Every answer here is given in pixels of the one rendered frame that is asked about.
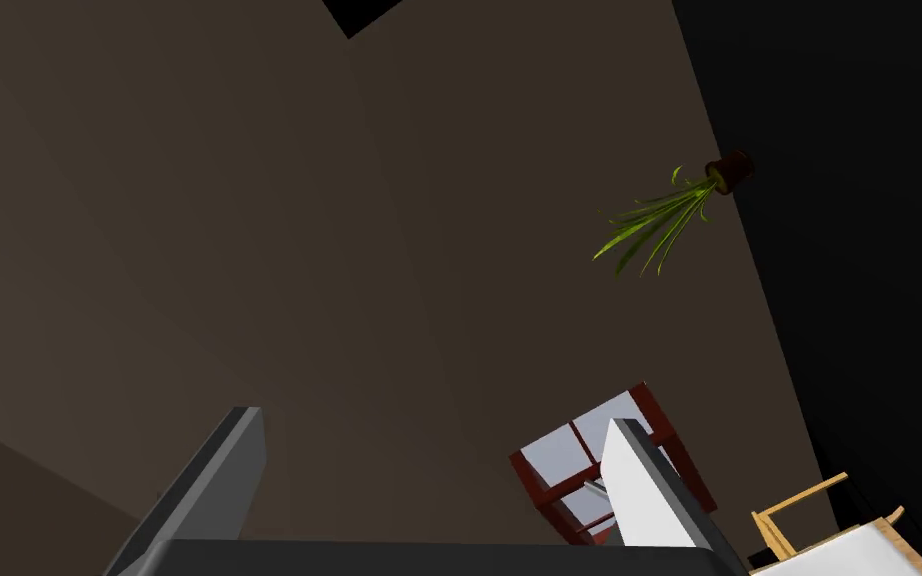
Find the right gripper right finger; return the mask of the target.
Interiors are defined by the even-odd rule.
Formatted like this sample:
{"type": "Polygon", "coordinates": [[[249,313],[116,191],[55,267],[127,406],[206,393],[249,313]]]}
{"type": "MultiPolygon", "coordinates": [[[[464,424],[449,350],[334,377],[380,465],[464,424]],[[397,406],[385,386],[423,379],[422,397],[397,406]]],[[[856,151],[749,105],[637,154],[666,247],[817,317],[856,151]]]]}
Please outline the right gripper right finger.
{"type": "Polygon", "coordinates": [[[624,545],[732,549],[637,420],[609,422],[601,474],[624,545]]]}

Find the red framed window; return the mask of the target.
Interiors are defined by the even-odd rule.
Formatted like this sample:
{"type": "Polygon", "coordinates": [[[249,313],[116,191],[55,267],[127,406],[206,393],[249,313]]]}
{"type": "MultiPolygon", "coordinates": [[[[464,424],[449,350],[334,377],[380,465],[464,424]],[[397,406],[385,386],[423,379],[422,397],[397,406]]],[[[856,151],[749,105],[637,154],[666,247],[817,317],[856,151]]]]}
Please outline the red framed window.
{"type": "Polygon", "coordinates": [[[718,509],[670,419],[642,381],[509,457],[534,507],[566,543],[603,545],[617,534],[611,505],[589,485],[604,484],[600,464],[607,424],[615,418],[638,421],[702,509],[718,509]]]}

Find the green potted plant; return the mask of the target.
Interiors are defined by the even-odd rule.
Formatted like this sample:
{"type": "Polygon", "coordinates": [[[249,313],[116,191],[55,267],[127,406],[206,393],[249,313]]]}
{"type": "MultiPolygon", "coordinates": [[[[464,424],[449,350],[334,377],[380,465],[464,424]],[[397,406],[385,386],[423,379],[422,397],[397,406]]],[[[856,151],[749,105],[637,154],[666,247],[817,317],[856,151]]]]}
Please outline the green potted plant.
{"type": "Polygon", "coordinates": [[[754,176],[755,164],[747,152],[737,149],[708,162],[698,179],[683,179],[681,172],[681,166],[672,170],[671,192],[638,200],[635,209],[609,219],[613,227],[611,238],[593,254],[592,259],[596,261],[619,249],[621,255],[616,261],[614,276],[620,277],[633,257],[650,245],[640,274],[650,268],[662,274],[673,247],[689,222],[693,218],[706,222],[705,207],[710,199],[717,195],[731,195],[740,184],[754,176]]]}

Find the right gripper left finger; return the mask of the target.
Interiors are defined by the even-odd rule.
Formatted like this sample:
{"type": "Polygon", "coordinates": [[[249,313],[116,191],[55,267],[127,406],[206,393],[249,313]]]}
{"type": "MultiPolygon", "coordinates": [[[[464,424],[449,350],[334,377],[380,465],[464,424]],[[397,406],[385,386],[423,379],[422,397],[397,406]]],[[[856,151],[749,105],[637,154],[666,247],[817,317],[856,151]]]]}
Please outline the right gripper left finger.
{"type": "Polygon", "coordinates": [[[104,576],[142,576],[150,552],[165,541],[237,539],[266,461],[262,409],[230,409],[158,497],[104,576]]]}

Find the wooden chair with white seat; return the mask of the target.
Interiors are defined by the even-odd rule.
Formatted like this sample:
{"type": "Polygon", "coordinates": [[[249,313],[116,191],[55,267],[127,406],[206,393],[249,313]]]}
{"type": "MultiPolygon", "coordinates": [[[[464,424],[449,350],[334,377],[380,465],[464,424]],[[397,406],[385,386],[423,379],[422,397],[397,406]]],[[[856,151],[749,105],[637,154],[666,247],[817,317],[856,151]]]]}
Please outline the wooden chair with white seat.
{"type": "Polygon", "coordinates": [[[797,550],[777,527],[775,513],[848,479],[845,472],[778,502],[752,518],[776,562],[749,576],[922,576],[922,556],[895,529],[905,508],[797,550]]]}

